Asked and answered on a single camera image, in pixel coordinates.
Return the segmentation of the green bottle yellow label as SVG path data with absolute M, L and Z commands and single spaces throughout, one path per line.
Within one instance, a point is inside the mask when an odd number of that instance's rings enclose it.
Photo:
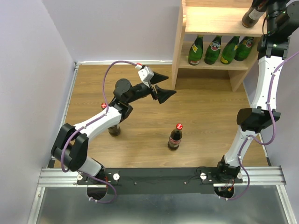
M 239 36 L 234 36 L 225 46 L 220 57 L 220 62 L 223 64 L 230 64 L 235 55 L 239 45 Z

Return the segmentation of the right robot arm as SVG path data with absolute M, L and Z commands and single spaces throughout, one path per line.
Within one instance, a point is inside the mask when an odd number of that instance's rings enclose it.
M 235 180 L 243 169 L 242 160 L 251 142 L 271 144 L 276 136 L 275 123 L 281 114 L 276 111 L 278 81 L 287 54 L 290 36 L 299 27 L 299 2 L 289 0 L 255 0 L 252 8 L 266 12 L 263 25 L 267 32 L 257 45 L 259 75 L 256 93 L 250 108 L 237 114 L 238 131 L 229 149 L 211 176 L 218 183 Z

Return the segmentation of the aluminium frame rail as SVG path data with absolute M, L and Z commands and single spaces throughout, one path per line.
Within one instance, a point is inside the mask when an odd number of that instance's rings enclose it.
M 232 143 L 236 115 L 248 106 L 243 87 L 231 90 L 224 70 L 180 69 L 177 94 L 160 105 L 150 98 L 133 103 L 121 134 L 103 132 L 88 154 L 110 168 L 191 168 L 215 166 Z M 182 124 L 177 150 L 168 148 L 176 124 Z M 37 224 L 285 224 L 280 186 L 250 186 L 238 200 L 225 202 L 208 194 L 119 195 L 96 204 L 76 173 L 58 166 L 41 172 L 41 206 L 30 220 Z

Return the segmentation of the cola bottle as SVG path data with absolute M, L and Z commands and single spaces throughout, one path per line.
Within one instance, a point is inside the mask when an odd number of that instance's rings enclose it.
M 183 129 L 183 125 L 178 123 L 176 124 L 176 127 L 171 132 L 168 140 L 168 148 L 170 150 L 174 151 L 179 148 L 183 136 L 182 129 Z
M 107 104 L 102 103 L 101 109 L 105 110 L 106 108 L 107 108 Z M 110 128 L 108 128 L 108 132 L 112 136 L 118 136 L 121 133 L 121 128 L 120 128 L 119 124 L 117 124 L 117 125 L 114 125 L 114 126 L 111 126 Z
M 265 13 L 265 9 L 261 7 L 251 7 L 242 18 L 242 25 L 246 28 L 251 28 L 257 24 L 259 19 Z

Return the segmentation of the green bottle red-blue label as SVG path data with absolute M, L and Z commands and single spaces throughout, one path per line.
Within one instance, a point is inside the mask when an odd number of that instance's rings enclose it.
M 238 45 L 234 59 L 237 61 L 245 60 L 253 47 L 254 37 L 246 36 L 244 37 Z

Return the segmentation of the wooden two-tier shelf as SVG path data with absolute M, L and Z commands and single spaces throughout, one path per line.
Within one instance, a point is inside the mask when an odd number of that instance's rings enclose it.
M 250 0 L 183 0 L 180 3 L 175 47 L 172 59 L 171 84 L 175 88 L 179 69 L 192 69 L 187 61 L 189 42 L 184 41 L 187 34 L 252 36 L 253 49 L 248 58 L 242 62 L 224 65 L 200 64 L 196 68 L 203 70 L 226 70 L 232 91 L 237 91 L 244 78 L 257 60 L 257 42 L 266 29 L 262 27 L 263 19 L 252 28 L 242 25 L 242 17 L 251 6 Z

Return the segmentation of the green bottle red-white label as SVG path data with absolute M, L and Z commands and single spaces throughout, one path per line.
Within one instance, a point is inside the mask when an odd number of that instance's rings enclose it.
M 221 38 L 221 35 L 217 35 L 209 44 L 204 58 L 204 62 L 206 64 L 214 64 L 218 59 L 218 56 L 221 51 Z

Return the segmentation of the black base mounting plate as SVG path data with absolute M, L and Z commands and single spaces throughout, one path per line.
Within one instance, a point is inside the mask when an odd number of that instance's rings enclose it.
M 106 168 L 98 178 L 108 181 L 109 194 L 213 194 L 214 185 L 242 183 L 240 167 Z

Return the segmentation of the cola bottle front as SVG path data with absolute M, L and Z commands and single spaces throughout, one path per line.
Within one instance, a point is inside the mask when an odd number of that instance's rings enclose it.
M 182 129 L 183 129 L 183 125 L 178 123 L 176 124 L 176 127 L 171 132 L 168 140 L 168 148 L 170 150 L 174 151 L 179 148 L 183 136 Z

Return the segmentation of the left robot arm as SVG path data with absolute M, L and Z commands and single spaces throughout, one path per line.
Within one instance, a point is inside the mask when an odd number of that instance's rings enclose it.
M 104 177 L 101 170 L 104 167 L 88 157 L 89 143 L 103 131 L 124 121 L 133 110 L 131 102 L 150 95 L 162 104 L 174 95 L 175 90 L 165 90 L 157 85 L 167 79 L 167 76 L 151 72 L 144 81 L 132 86 L 129 80 L 122 78 L 116 82 L 114 98 L 106 109 L 74 126 L 68 123 L 61 126 L 51 154 L 60 161 L 62 170 L 85 173 L 91 183 L 101 183 Z

